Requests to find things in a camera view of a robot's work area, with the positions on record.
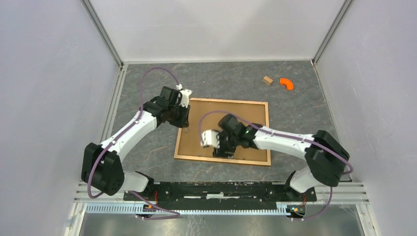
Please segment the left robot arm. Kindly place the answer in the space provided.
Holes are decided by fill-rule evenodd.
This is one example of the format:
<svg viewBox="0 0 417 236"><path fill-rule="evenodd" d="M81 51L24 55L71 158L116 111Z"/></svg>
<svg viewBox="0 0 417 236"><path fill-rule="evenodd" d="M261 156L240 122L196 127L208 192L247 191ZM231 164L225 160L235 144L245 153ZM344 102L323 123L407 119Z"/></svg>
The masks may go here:
<svg viewBox="0 0 417 236"><path fill-rule="evenodd" d="M119 191L135 191L142 200L154 196L153 179L138 171L126 172L122 161L148 133L168 122L177 128L189 126L192 91L164 86L159 96L141 105L136 115L117 133L99 144L84 149L81 179L87 184L88 196L112 196Z"/></svg>

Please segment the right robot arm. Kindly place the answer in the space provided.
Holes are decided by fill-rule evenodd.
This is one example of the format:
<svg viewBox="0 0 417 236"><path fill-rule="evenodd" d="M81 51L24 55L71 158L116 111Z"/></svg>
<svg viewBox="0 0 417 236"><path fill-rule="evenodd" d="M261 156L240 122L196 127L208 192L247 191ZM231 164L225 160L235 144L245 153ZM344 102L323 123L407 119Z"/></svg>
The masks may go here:
<svg viewBox="0 0 417 236"><path fill-rule="evenodd" d="M213 147L215 157L233 157L238 147L271 150L298 157L307 164L288 177L284 195L298 200L304 192L319 184L337 187L341 177L352 171L347 151L326 131L295 134L261 124L244 124L232 114L218 123L218 130L201 133L201 146Z"/></svg>

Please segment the orange curved plastic piece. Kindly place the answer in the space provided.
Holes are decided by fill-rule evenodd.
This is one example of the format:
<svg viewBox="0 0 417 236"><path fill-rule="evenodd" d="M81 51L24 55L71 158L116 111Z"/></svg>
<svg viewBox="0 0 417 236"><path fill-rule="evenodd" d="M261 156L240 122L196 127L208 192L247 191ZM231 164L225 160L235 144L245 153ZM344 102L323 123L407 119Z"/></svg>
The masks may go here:
<svg viewBox="0 0 417 236"><path fill-rule="evenodd" d="M281 86L284 86L287 90L293 90L294 84L291 80L287 78L280 78L279 83Z"/></svg>

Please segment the small wooden block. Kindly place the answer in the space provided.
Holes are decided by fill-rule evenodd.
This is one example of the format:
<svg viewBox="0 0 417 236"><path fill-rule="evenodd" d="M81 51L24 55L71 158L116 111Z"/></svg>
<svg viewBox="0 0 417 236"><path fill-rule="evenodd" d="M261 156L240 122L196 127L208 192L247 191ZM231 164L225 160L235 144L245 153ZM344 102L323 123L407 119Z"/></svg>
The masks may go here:
<svg viewBox="0 0 417 236"><path fill-rule="evenodd" d="M267 84L268 86L271 86L271 84L273 83L273 79L272 79L272 78L270 78L269 76L264 76L264 77L263 77L263 82L264 82L265 84Z"/></svg>

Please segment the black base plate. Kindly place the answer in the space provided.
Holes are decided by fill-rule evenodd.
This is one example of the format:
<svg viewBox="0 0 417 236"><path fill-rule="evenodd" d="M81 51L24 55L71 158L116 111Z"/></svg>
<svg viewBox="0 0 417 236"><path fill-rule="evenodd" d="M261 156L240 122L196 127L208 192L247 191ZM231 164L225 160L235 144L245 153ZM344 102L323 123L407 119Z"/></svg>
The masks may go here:
<svg viewBox="0 0 417 236"><path fill-rule="evenodd" d="M159 182L140 194L169 210L269 210L276 203L317 200L315 189L298 193L283 182Z"/></svg>

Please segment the wooden picture frame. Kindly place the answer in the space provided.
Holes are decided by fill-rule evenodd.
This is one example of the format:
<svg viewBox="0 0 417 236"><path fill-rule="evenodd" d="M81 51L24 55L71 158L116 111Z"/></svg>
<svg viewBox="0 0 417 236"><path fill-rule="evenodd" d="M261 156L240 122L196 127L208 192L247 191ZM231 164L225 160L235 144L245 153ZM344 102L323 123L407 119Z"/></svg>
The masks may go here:
<svg viewBox="0 0 417 236"><path fill-rule="evenodd" d="M190 161L206 161L227 164L270 166L269 150L256 150L238 147L233 158L213 156L213 147L200 146L199 123L201 118L202 131L219 130L218 122L225 116L223 113L206 115L212 111L225 111L237 115L249 122L269 126L268 103L259 101L225 100L192 98L190 99L189 127L178 131L174 159Z"/></svg>

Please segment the aluminium rail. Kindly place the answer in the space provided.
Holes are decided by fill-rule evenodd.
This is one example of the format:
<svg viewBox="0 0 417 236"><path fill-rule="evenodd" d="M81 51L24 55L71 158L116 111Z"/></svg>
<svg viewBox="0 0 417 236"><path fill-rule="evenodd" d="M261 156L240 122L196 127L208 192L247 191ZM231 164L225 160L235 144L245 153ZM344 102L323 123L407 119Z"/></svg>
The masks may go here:
<svg viewBox="0 0 417 236"><path fill-rule="evenodd" d="M326 204L345 207L347 205L368 205L370 203L364 187L353 182L344 182L342 186L330 190L329 187L316 186L313 190L316 200L308 202L308 205L325 206ZM90 199L87 194L87 186L80 184L75 195L74 203L84 204L88 213L112 213L112 214L137 214L152 215L171 214L178 212L180 215L285 215L289 216L291 210L299 208L300 202L268 202L260 198L187 198L175 199L172 206L163 206L162 198L158 197L160 210L151 207L147 203L125 201L124 192L119 191L113 196L100 196Z"/></svg>

